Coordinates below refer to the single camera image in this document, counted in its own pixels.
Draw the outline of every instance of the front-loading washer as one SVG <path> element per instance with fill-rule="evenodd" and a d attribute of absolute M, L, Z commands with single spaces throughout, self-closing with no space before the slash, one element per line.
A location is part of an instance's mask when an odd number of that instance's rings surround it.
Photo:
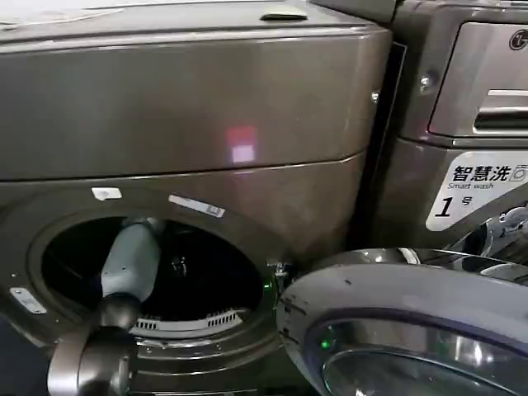
<path fill-rule="evenodd" d="M 344 245 L 389 44 L 372 22 L 303 2 L 7 21 L 2 311 L 52 346 L 96 308 L 120 231 L 163 224 L 132 391 L 302 389 L 276 298 Z"/>
<path fill-rule="evenodd" d="M 316 2 L 364 13 L 361 2 Z M 526 2 L 405 0 L 378 16 L 394 44 L 356 247 L 450 247 L 526 262 L 512 240 L 525 238 L 527 15 Z"/>

